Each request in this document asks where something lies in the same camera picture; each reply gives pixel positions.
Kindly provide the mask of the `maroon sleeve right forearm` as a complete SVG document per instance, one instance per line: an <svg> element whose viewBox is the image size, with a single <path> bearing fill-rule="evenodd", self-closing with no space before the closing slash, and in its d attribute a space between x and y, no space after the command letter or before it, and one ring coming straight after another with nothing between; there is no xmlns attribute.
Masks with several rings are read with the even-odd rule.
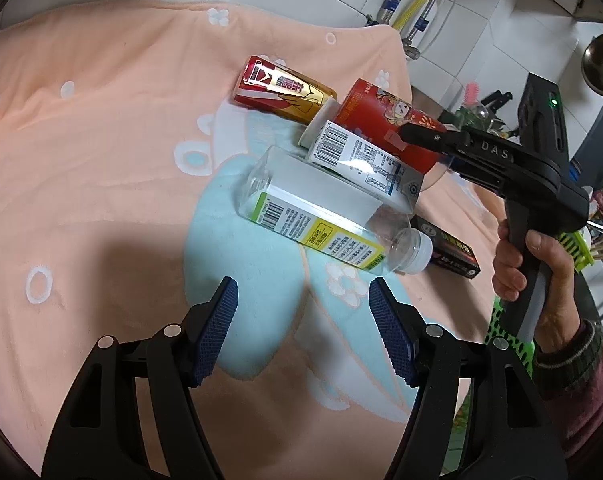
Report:
<svg viewBox="0 0 603 480"><path fill-rule="evenodd" d="M533 359L533 381L571 468L603 460L603 330L583 320L563 349Z"/></svg>

